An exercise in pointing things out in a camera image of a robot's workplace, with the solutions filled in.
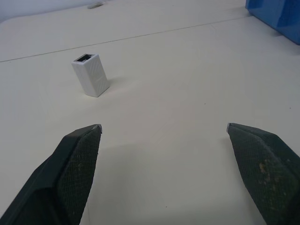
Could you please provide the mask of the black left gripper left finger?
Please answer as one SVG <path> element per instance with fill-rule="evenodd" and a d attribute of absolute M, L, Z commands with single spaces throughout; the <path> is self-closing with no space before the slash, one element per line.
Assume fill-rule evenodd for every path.
<path fill-rule="evenodd" d="M 0 218 L 2 225 L 78 225 L 93 183 L 102 126 L 64 136 Z"/>

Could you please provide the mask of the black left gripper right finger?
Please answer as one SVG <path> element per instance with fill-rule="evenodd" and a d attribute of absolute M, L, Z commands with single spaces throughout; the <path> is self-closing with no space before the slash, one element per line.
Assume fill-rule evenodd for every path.
<path fill-rule="evenodd" d="M 300 158 L 276 134 L 227 125 L 243 183 L 268 225 L 300 223 Z"/>

